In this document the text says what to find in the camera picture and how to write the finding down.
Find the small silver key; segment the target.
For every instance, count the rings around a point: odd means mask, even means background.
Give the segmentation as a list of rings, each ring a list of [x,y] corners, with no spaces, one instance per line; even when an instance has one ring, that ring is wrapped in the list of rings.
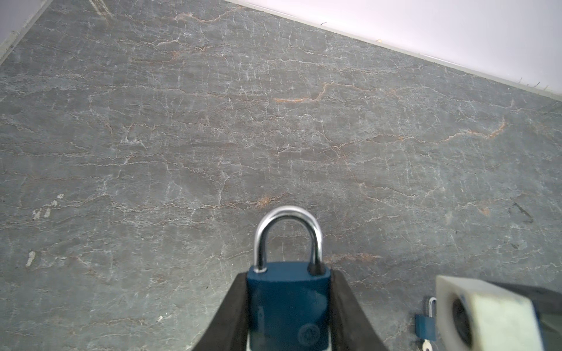
[[[421,350],[422,351],[433,351],[433,345],[431,344],[431,341],[428,339],[425,339],[421,345]]]

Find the large blue padlock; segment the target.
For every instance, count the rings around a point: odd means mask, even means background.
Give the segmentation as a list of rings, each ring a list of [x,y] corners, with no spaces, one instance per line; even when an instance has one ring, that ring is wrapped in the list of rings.
[[[283,220],[300,223],[310,234],[307,262],[268,263],[268,233]],[[328,349],[331,271],[323,264],[322,244],[319,223],[300,207],[281,206],[260,221],[247,273],[251,350]]]

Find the small blue padlock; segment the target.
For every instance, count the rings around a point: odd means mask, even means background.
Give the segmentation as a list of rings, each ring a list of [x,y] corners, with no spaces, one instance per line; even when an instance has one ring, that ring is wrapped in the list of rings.
[[[436,302],[436,297],[428,298],[426,313],[414,316],[415,334],[424,341],[434,342],[437,340]]]

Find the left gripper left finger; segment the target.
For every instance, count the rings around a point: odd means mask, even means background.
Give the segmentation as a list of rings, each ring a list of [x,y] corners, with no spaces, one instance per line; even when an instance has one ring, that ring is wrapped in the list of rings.
[[[246,350],[249,320],[247,274],[239,273],[193,350]]]

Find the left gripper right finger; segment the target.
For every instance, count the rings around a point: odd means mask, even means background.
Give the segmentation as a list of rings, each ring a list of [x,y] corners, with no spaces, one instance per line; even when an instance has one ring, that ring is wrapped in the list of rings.
[[[338,270],[331,271],[329,327],[332,350],[388,350]]]

